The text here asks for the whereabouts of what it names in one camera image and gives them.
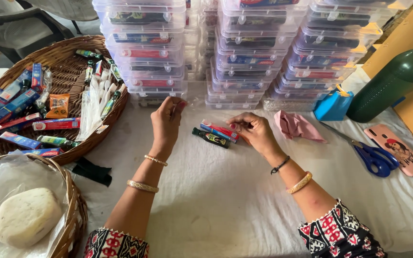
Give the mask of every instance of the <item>black thread bracelet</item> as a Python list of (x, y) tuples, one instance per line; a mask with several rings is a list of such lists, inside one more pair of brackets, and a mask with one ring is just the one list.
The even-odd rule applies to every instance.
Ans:
[(288, 162), (288, 160), (290, 160), (290, 156), (286, 156), (286, 159), (284, 159), (283, 163), (281, 163), (281, 165), (279, 165), (278, 167), (274, 167), (274, 168), (272, 169), (272, 171), (270, 172), (270, 174), (272, 175), (272, 174), (277, 173), (278, 170), (279, 170), (281, 167), (283, 167), (283, 166), (286, 164), (286, 162)]

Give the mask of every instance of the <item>white soap bar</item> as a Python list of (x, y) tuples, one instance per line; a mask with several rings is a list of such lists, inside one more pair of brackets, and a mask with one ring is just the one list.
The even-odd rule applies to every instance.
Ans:
[(61, 207), (51, 190), (35, 188), (19, 193), (0, 206), (0, 242), (16, 248), (30, 247), (60, 218)]

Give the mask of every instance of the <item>patterned sleeve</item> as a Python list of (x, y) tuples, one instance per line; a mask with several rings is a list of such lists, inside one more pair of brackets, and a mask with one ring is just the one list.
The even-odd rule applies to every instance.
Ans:
[(99, 228), (90, 233), (84, 258), (147, 258), (149, 244), (144, 240)]
[(302, 224), (299, 234), (313, 258), (388, 256), (369, 228), (361, 224), (341, 200), (317, 221)]

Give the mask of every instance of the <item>woven basket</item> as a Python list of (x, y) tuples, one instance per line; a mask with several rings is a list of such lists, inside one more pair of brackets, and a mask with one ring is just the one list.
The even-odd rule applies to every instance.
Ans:
[[(82, 237), (87, 226), (87, 203), (81, 195), (81, 191), (71, 179), (71, 174), (60, 167), (51, 159), (46, 159), (34, 154), (25, 154), (31, 160), (39, 160), (44, 164), (51, 166), (58, 171), (66, 182), (66, 196), (68, 201), (68, 210), (65, 218), (65, 231), (58, 238), (56, 246), (53, 248), (53, 253), (49, 258), (73, 258), (76, 257), (77, 251), (81, 245)], [(68, 248), (72, 243), (72, 250), (68, 252)]]
[[(106, 56), (109, 52), (105, 47), (105, 39), (103, 36), (83, 36), (77, 38), (67, 39), (41, 50), (38, 50), (24, 59), (17, 62), (12, 68), (3, 74), (0, 79), (0, 88), (4, 89), (24, 71), (27, 66), (33, 63), (41, 63), (42, 65), (50, 66), (52, 71), (52, 94), (70, 94), (68, 117), (76, 118), (81, 116), (82, 92), (85, 89), (84, 78), (85, 69), (87, 67), (88, 59), (76, 56), (75, 50), (100, 50)], [(103, 62), (103, 67), (109, 69), (109, 65)], [(112, 78), (112, 82), (117, 84), (117, 81)], [(111, 130), (112, 125), (118, 120), (122, 114), (123, 109), (127, 103), (129, 94), (123, 91), (121, 97), (114, 104), (112, 110), (103, 121), (103, 125), (108, 125), (103, 132), (97, 134), (94, 132), (88, 139), (83, 141), (79, 146), (67, 151), (62, 155), (55, 156), (53, 160), (60, 165), (70, 163), (77, 160), (81, 156), (92, 150), (99, 144)], [(66, 137), (74, 140), (79, 129), (65, 129), (65, 130), (50, 130), (50, 131), (34, 131), (32, 128), (25, 129), (17, 134), (25, 137), (36, 139), (39, 135), (48, 134), (52, 136)], [(0, 140), (0, 156), (8, 154), (9, 151), (14, 151), (17, 146), (12, 143)]]

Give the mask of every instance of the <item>phone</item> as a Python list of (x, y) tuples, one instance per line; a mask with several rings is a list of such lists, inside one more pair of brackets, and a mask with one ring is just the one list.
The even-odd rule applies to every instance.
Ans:
[(393, 154), (399, 161), (399, 169), (408, 176), (413, 176), (413, 150), (409, 148), (384, 124), (364, 129), (364, 133), (382, 149)]

